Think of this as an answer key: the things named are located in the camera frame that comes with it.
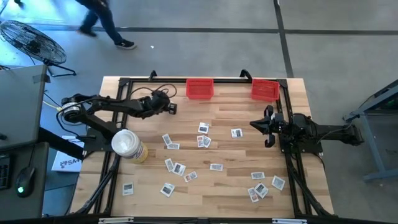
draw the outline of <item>small card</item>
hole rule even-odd
[[[206,148],[210,146],[210,143],[211,143],[211,138],[203,136],[203,144],[205,145]]]
[[[176,162],[174,164],[173,173],[182,176],[185,171],[185,166]]]
[[[210,170],[223,171],[222,164],[210,164]]]
[[[259,197],[257,196],[256,192],[254,191],[254,188],[250,188],[248,189],[249,192],[249,196],[251,199],[251,202],[258,202],[259,201]]]
[[[174,168],[173,161],[171,159],[166,159],[164,162],[166,163],[167,170],[172,172]]]
[[[276,187],[276,189],[282,190],[285,185],[285,180],[280,177],[274,176],[271,184],[272,186]]]
[[[240,128],[231,129],[231,134],[232,134],[232,138],[243,137],[243,132],[242,132],[242,129],[240,129]]]
[[[132,182],[123,184],[123,196],[132,194],[134,194],[134,187],[132,186]]]
[[[166,144],[166,146],[173,144],[172,140],[170,139],[169,134],[163,135],[162,138],[163,138],[163,141]]]
[[[166,195],[167,197],[170,197],[170,195],[173,193],[174,188],[175,188],[174,185],[165,183],[160,192]]]
[[[251,173],[251,178],[253,180],[265,179],[266,175],[264,174],[264,172],[253,172]]]
[[[167,149],[180,149],[180,143],[172,143],[167,146]]]
[[[264,198],[268,193],[268,188],[264,184],[260,183],[257,184],[257,186],[254,188],[254,191],[256,191],[261,198]]]
[[[199,124],[199,129],[198,129],[199,133],[203,133],[203,134],[207,134],[209,132],[209,124],[206,123],[200,123]]]
[[[193,171],[192,173],[184,176],[184,180],[185,180],[186,183],[188,183],[189,181],[191,181],[193,179],[196,179],[197,177],[198,177],[197,173],[195,171]]]
[[[197,140],[198,140],[198,147],[205,147],[205,143],[203,142],[205,139],[205,136],[198,136]]]

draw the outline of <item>gray floor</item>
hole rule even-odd
[[[398,2],[393,0],[279,2],[286,29],[397,30]],[[46,7],[37,9],[40,7],[35,1],[25,0],[25,9],[20,10],[10,2],[0,20],[75,26],[85,15],[84,7],[74,0],[43,0],[40,5]],[[278,28],[272,0],[117,0],[111,1],[111,8],[118,27]],[[286,77],[279,34],[123,32],[139,47],[121,51],[104,32],[97,39],[71,31],[44,32],[67,52],[65,66],[78,72],[77,77],[53,78],[46,86],[57,101],[75,93],[98,93],[104,75],[148,75],[151,70],[159,75],[236,77],[245,68],[255,77]],[[397,79],[398,35],[289,34],[286,39],[294,77],[304,78],[312,115],[318,123],[343,124],[344,114]],[[32,65],[26,55],[9,44],[0,42],[0,49],[0,64]],[[66,134],[56,125],[54,116],[55,112],[45,107],[42,126]],[[84,132],[83,127],[74,130]],[[368,146],[322,144],[335,213],[396,222],[397,179],[362,181],[363,175],[376,171]],[[52,151],[49,164],[54,156]],[[391,167],[397,164],[396,155],[388,159],[392,160]],[[44,213],[65,213],[75,178],[74,174],[48,171]]]

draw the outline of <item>plastic container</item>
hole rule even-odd
[[[188,78],[187,97],[191,100],[209,100],[214,95],[214,83],[210,78]]]
[[[251,86],[251,98],[273,102],[279,99],[279,83],[254,79]]]
[[[131,159],[135,164],[144,162],[148,156],[148,148],[136,134],[127,129],[117,132],[112,138],[111,145],[118,155]]]

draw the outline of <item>red object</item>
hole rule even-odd
[[[254,79],[251,86],[251,98],[273,102],[279,99],[279,83]]]
[[[191,100],[209,100],[214,95],[214,83],[209,78],[188,78],[187,97]]]

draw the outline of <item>wooden table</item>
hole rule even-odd
[[[104,77],[100,95],[115,98],[119,79]],[[303,79],[291,78],[287,81],[293,112],[310,115]],[[141,86],[155,89],[160,85],[135,83],[133,89]],[[279,143],[276,142],[272,148],[264,148],[267,136],[249,125],[250,121],[262,118],[269,103],[252,100],[249,84],[215,84],[215,94],[211,100],[189,100],[185,96],[185,84],[177,83],[175,86],[178,93],[172,101],[178,104],[176,115],[162,113],[145,120],[127,119],[127,128],[146,144],[149,156],[139,165],[121,160],[112,216],[293,217],[287,169]],[[133,97],[148,94],[147,90],[139,90]],[[112,113],[100,111],[97,116],[110,121]],[[208,137],[212,142],[208,149],[197,147],[197,136],[201,135],[197,132],[199,122],[210,124]],[[233,139],[233,128],[241,128],[243,138]],[[173,142],[180,143],[180,150],[166,149],[162,139],[165,133],[170,135]],[[104,153],[96,152],[84,160],[72,212],[78,210],[97,187],[103,157]],[[185,183],[183,177],[168,172],[164,162],[168,158],[186,165],[185,174],[196,171],[198,178]],[[211,163],[224,164],[224,171],[209,170]],[[325,172],[319,158],[303,154],[303,164],[309,189],[324,208],[333,213]],[[259,182],[251,179],[251,173],[257,171],[265,173],[266,179],[261,182],[269,188],[269,193],[258,203],[252,203],[247,189]],[[271,186],[274,175],[286,180],[282,191]],[[134,182],[134,195],[122,196],[122,185],[126,182]],[[176,186],[170,198],[160,193],[165,182]],[[297,192],[304,211],[301,191]]]

